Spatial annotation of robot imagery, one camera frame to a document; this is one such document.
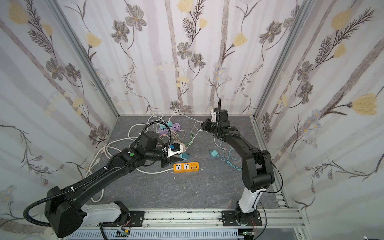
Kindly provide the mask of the purple power strip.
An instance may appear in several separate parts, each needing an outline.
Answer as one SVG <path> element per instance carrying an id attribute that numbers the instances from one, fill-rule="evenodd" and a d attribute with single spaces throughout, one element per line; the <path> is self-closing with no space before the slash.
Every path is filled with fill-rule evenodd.
<path id="1" fill-rule="evenodd" d="M 170 127 L 170 130 L 175 132 L 180 131 L 181 125 L 179 123 L 173 123 L 172 126 Z M 166 135 L 168 133 L 168 130 L 164 125 L 160 125 L 159 133 L 160 135 Z"/>

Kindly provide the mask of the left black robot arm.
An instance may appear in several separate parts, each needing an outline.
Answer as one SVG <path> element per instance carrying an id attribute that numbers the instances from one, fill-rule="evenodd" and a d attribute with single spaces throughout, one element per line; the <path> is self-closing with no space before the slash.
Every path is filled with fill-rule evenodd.
<path id="1" fill-rule="evenodd" d="M 58 238 L 67 237 L 90 218 L 83 206 L 96 193 L 144 166 L 147 160 L 159 161 L 163 168 L 179 161 L 178 155 L 185 152 L 185 146 L 173 143 L 171 138 L 164 143 L 157 132 L 148 131 L 154 124 L 147 124 L 137 139 L 111 156 L 103 168 L 63 189 L 52 188 L 46 198 L 27 206 L 24 219 L 33 225 L 51 227 Z"/>

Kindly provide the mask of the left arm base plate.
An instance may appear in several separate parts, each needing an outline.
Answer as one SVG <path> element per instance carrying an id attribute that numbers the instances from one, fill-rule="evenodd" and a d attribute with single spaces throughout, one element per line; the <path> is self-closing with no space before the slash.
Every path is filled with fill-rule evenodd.
<path id="1" fill-rule="evenodd" d="M 145 211 L 130 211 L 125 227 L 142 227 L 144 219 Z"/>

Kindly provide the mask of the orange power strip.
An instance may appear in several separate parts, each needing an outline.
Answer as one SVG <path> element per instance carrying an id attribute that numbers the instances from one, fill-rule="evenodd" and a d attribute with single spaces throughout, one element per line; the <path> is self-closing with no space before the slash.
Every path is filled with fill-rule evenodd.
<path id="1" fill-rule="evenodd" d="M 200 169 L 198 162 L 174 164 L 175 173 L 198 172 Z"/>

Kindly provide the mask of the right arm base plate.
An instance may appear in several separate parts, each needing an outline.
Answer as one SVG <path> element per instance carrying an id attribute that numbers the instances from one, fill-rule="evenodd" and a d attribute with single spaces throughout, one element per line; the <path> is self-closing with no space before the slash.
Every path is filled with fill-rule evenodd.
<path id="1" fill-rule="evenodd" d="M 219 218 L 224 227 L 260 227 L 263 225 L 259 211 L 242 213 L 239 209 L 222 211 Z"/>

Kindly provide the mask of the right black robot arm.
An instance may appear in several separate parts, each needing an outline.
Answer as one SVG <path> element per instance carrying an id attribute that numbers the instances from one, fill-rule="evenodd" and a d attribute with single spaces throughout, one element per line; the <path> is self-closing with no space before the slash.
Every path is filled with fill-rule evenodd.
<path id="1" fill-rule="evenodd" d="M 211 118 L 206 119 L 202 129 L 211 133 L 233 148 L 242 159 L 242 180 L 245 186 L 242 197 L 237 202 L 231 221 L 239 226 L 246 226 L 257 217 L 256 206 L 262 194 L 278 193 L 268 191 L 275 182 L 275 164 L 267 150 L 260 150 L 246 140 L 238 128 L 231 126 L 228 111 L 221 108 L 221 100 L 211 111 Z"/>

